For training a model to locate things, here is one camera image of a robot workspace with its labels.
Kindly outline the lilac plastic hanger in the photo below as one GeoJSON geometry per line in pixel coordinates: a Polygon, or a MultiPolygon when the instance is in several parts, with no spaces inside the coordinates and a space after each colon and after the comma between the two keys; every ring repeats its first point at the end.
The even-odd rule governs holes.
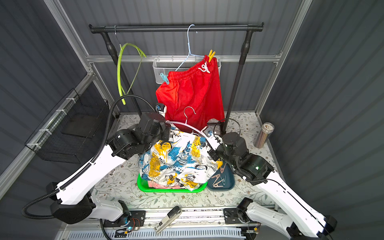
{"type": "Polygon", "coordinates": [[[184,115],[185,115],[185,117],[186,117],[186,120],[185,120],[184,123],[182,123],[182,122],[177,122],[177,121],[169,121],[169,120],[167,120],[166,123],[169,123],[169,124],[171,124],[171,125],[182,125],[182,126],[184,126],[184,127],[187,127],[187,128],[189,128],[189,129],[191,129],[191,130],[192,130],[191,134],[195,134],[195,135],[199,135],[200,137],[207,138],[207,136],[206,136],[202,131],[196,129],[196,128],[193,127],[193,126],[188,125],[188,116],[187,116],[187,114],[186,114],[186,109],[187,109],[187,108],[192,109],[192,110],[193,110],[193,113],[196,115],[196,112],[195,112],[194,108],[188,106],[188,107],[186,107],[186,108],[184,109],[184,115]]]}

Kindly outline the salmon clothespin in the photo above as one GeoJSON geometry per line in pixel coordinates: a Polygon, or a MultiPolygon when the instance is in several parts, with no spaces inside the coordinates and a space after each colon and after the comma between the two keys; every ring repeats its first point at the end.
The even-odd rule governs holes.
{"type": "Polygon", "coordinates": [[[220,173],[223,174],[224,173],[224,170],[226,168],[226,163],[224,163],[221,167],[220,167],[220,173]]]}

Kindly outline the pink clothespin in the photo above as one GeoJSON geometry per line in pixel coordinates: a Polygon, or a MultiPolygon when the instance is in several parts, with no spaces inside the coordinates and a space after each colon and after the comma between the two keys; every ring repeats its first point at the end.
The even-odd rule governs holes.
{"type": "Polygon", "coordinates": [[[221,179],[221,174],[217,174],[211,177],[211,179],[214,179],[215,182],[217,182],[219,179],[221,179]]]}

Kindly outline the teal clothespin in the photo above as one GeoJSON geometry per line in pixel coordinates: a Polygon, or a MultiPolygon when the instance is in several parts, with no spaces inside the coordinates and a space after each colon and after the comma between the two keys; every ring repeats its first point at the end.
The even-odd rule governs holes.
{"type": "Polygon", "coordinates": [[[225,186],[225,183],[226,183],[226,180],[225,179],[221,179],[220,181],[215,182],[213,184],[213,187],[214,188],[223,188],[225,186]]]}

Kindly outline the beige clothespin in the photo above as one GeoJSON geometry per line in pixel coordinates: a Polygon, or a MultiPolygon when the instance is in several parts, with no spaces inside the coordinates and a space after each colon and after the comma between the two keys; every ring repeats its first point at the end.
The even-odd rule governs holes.
{"type": "Polygon", "coordinates": [[[223,178],[219,178],[219,179],[216,179],[213,183],[213,188],[222,188],[225,186],[225,183],[226,183],[226,179],[223,179],[223,178]]]}

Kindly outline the comic print shorts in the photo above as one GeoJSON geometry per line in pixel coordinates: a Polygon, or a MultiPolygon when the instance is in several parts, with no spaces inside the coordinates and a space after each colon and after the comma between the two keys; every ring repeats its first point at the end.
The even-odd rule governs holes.
{"type": "Polygon", "coordinates": [[[223,161],[212,160],[210,149],[206,138],[171,125],[168,141],[160,140],[140,155],[139,175],[163,186],[179,185],[182,189],[196,190],[223,165],[223,161]]]}

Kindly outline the pink tie-dye shorts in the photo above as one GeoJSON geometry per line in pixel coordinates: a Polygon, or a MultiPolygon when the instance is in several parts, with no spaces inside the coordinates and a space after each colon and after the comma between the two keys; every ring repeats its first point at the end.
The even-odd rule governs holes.
{"type": "Polygon", "coordinates": [[[163,186],[161,184],[158,184],[154,181],[147,181],[148,183],[148,187],[149,188],[154,188],[154,189],[170,189],[170,190],[179,190],[179,189],[182,189],[182,187],[180,187],[179,185],[176,185],[176,186],[163,186]]]}

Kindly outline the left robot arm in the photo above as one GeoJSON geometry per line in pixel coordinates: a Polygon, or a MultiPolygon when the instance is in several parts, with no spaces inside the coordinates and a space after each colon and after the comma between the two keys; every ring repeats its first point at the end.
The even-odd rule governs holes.
{"type": "Polygon", "coordinates": [[[69,225],[85,219],[130,223],[131,213],[124,201],[107,201],[93,195],[96,183],[116,167],[135,155],[149,151],[158,141],[167,141],[170,124],[166,122],[167,107],[158,103],[149,113],[141,115],[138,124],[110,135],[111,120],[118,101],[108,113],[102,142],[95,155],[64,181],[52,184],[52,190],[22,208],[29,219],[58,219],[69,225]]]}

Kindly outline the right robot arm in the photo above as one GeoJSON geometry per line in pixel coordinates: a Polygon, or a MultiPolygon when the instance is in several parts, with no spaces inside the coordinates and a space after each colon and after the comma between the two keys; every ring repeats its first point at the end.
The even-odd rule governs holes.
{"type": "Polygon", "coordinates": [[[286,236],[290,240],[331,240],[337,220],[324,216],[307,204],[281,178],[273,166],[259,155],[249,152],[244,138],[232,132],[217,137],[212,130],[205,134],[214,160],[227,163],[244,181],[256,186],[283,210],[282,213],[257,204],[250,198],[243,200],[233,213],[244,224],[258,222],[286,236]]]}

